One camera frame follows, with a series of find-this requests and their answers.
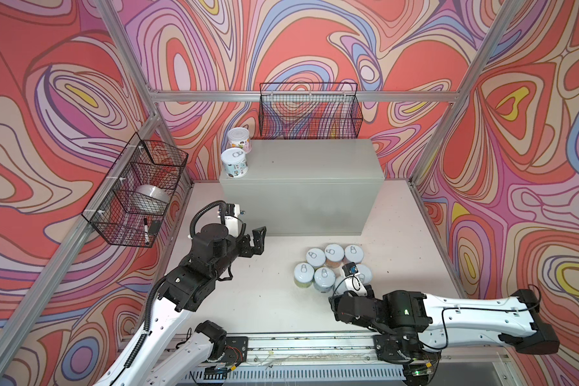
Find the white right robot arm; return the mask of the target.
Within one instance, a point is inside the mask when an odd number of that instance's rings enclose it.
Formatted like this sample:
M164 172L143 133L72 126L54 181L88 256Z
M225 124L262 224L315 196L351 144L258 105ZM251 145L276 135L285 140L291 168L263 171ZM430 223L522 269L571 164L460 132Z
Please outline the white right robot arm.
M409 361L447 348L511 347L523 355L552 355L560 348L554 328L540 317L538 288L505 299L452 299L396 290L378 299L368 291L329 299L335 320L375 332L386 360Z

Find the teal label can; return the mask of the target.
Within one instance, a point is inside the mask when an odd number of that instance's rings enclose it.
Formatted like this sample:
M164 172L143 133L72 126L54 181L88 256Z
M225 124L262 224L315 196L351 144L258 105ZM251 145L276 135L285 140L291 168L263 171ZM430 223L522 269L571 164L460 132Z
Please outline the teal label can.
M244 177L248 170L247 157L243 149L232 147L222 152L220 158L223 163L225 174L229 178L238 179Z

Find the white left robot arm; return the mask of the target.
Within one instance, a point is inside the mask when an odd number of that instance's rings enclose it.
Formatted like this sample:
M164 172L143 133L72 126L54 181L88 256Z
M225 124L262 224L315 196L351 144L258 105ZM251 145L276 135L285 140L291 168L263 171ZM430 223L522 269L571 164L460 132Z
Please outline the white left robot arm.
M209 224L191 237L181 263L154 285L146 300L142 324L123 352L97 381L99 385L175 385L189 371L225 352L226 331L206 321L165 360L161 358L178 329L222 281L231 280L238 257L261 255L266 229L232 236L222 224Z

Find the pink label can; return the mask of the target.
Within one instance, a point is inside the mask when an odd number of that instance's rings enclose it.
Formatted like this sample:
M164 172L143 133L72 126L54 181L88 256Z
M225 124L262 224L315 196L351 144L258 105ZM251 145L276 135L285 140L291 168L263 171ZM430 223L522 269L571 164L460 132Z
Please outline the pink label can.
M228 131L228 147L229 148L240 148L245 153L251 151L251 138L250 133L247 128L244 127L234 127Z

